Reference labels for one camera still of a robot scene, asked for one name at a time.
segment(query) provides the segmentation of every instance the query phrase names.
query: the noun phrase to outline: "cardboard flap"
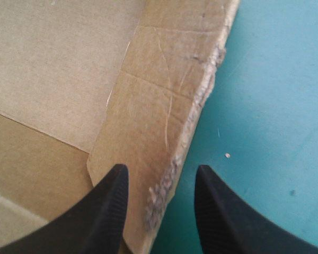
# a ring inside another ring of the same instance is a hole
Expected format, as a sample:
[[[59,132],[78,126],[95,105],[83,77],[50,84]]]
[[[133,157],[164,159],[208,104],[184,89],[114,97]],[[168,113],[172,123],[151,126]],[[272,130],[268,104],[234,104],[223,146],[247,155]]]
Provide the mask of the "cardboard flap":
[[[130,172],[125,242],[149,253],[214,86],[239,1],[146,2],[87,162],[93,184]]]

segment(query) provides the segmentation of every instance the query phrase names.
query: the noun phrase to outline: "scratch mark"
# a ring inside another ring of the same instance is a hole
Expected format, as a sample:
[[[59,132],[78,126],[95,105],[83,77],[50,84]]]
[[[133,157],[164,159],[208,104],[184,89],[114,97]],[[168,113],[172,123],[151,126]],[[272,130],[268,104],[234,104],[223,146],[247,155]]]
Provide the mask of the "scratch mark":
[[[173,100],[173,95],[171,95],[170,106],[169,106],[169,112],[167,113],[166,124],[165,124],[165,146],[166,146],[167,152],[169,151],[169,141],[168,141],[168,139],[167,139],[167,129],[168,129],[168,127],[169,127],[169,118],[170,118],[170,115],[171,115],[172,100]]]
[[[158,47],[159,47],[159,49],[160,49],[160,51],[161,51],[161,53],[162,53],[162,55],[163,55],[163,57],[164,57],[164,60],[165,60],[165,62],[166,62],[166,66],[167,66],[167,77],[169,78],[170,87],[172,88],[172,82],[171,82],[171,77],[170,77],[169,62],[167,61],[167,58],[166,58],[166,56],[165,56],[165,53],[164,53],[164,51],[163,51],[163,49],[162,49],[162,47],[161,47],[159,33],[157,32],[157,29],[156,29],[156,28],[153,28],[153,29],[154,29],[154,31],[155,31],[155,34],[156,34],[157,38],[158,38]]]
[[[185,81],[185,78],[186,78],[186,75],[187,73],[190,71],[190,68],[186,69],[185,73],[184,73],[184,76],[182,77],[181,81],[180,81],[180,84],[179,84],[179,89],[178,89],[178,92],[180,92],[180,89],[182,87],[182,84],[184,83]]]
[[[110,92],[110,95],[108,96],[108,98],[107,98],[107,101],[106,101],[106,106],[108,105],[108,103],[109,103],[109,101],[110,101],[110,98],[111,98],[111,94],[112,94],[112,90],[111,90],[111,92]]]
[[[250,53],[253,46],[250,46],[249,49],[246,51],[246,53],[243,55],[243,57],[239,60],[238,64],[233,68],[231,73],[226,77],[226,79],[230,78],[239,68],[239,66],[242,64],[242,62],[246,59],[246,56]]]

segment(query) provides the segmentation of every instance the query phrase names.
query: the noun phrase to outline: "blue-green floor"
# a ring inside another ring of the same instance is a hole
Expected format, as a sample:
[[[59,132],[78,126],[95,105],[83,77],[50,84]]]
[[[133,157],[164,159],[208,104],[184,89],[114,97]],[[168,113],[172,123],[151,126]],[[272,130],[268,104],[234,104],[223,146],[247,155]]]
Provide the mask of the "blue-green floor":
[[[242,0],[152,254],[201,253],[193,211],[199,164],[318,246],[318,0]]]

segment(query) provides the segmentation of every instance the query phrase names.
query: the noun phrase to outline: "brown cardboard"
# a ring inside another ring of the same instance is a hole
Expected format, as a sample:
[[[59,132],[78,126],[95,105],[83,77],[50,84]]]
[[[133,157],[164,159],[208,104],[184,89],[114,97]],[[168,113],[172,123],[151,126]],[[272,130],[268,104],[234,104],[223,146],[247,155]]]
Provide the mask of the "brown cardboard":
[[[0,114],[90,152],[145,0],[0,0]]]
[[[92,189],[87,157],[0,115],[0,246],[56,218]]]
[[[87,162],[93,184],[130,173],[124,239],[149,253],[214,85],[239,0],[146,2]]]
[[[149,252],[238,4],[0,0],[0,245],[126,163],[125,242]]]

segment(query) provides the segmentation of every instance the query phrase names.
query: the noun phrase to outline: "cardboard box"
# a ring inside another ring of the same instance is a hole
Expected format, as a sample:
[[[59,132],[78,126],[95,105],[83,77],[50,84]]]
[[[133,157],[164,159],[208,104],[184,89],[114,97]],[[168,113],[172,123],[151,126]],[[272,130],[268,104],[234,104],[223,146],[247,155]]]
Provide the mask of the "cardboard box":
[[[0,246],[125,163],[124,240],[149,253],[238,4],[0,1]]]

